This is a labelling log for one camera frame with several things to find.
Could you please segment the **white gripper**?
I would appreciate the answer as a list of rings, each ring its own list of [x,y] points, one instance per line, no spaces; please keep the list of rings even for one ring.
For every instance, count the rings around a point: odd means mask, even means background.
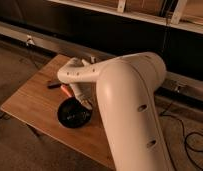
[[[88,110],[92,110],[92,104],[88,101],[92,99],[92,86],[90,83],[71,83],[71,89],[77,100]]]

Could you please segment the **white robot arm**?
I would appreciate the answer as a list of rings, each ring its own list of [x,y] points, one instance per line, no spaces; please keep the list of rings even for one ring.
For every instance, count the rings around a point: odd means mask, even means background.
[[[154,104],[164,82],[161,57],[143,52],[57,72],[63,83],[94,82],[116,171],[175,171]]]

